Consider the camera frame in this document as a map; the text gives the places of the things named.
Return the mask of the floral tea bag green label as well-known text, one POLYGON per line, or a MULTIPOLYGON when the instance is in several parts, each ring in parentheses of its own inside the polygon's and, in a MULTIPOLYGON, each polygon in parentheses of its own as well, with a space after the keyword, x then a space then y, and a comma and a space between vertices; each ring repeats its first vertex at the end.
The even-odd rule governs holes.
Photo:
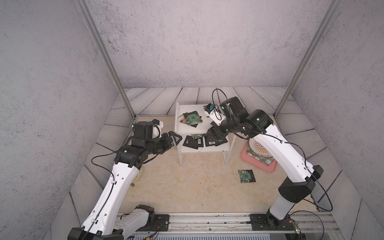
POLYGON ((255 175, 252 170, 238 170, 241 183, 255 183, 255 175))

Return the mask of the green label tea bag pile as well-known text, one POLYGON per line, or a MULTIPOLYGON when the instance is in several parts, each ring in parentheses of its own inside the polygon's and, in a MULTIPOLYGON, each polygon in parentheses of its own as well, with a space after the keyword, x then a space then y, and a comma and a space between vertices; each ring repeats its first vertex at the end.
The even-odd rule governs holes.
POLYGON ((182 124, 186 124, 193 128, 196 128, 198 124, 202 123, 203 120, 197 111, 183 113, 178 117, 178 120, 182 124))

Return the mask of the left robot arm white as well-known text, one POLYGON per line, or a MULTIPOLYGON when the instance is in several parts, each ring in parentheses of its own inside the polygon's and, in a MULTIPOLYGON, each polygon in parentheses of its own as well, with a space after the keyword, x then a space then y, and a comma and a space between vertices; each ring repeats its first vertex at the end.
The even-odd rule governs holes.
POLYGON ((114 151, 114 165, 110 178, 95 207, 79 228, 72 228, 69 240, 126 240, 141 228, 151 228, 155 210, 146 205, 137 206, 131 214, 116 224, 116 217, 123 199, 142 165, 176 147, 182 136, 173 131, 162 133, 163 122, 137 122, 133 135, 125 145, 114 151))

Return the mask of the jasmine tea bag floral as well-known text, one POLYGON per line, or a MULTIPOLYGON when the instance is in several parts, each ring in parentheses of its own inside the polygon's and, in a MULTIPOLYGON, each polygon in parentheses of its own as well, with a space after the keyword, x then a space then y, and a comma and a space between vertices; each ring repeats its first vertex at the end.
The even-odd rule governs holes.
POLYGON ((210 113, 211 111, 213 111, 215 109, 215 107, 212 104, 207 104, 207 105, 204 106, 204 109, 205 109, 206 112, 210 113))

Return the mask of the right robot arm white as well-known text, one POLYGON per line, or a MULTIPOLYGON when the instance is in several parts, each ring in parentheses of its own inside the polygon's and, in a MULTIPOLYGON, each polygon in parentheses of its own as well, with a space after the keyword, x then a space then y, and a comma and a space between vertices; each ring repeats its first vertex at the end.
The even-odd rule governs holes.
POLYGON ((228 134, 241 133, 260 143, 279 163, 287 178, 279 187, 279 195, 266 213, 267 223, 279 227, 289 219, 290 210, 312 193, 324 170, 306 161, 293 144, 287 142, 273 120, 262 110, 249 113, 237 97, 227 99, 219 106, 204 106, 207 117, 213 121, 207 134, 216 142, 228 134))

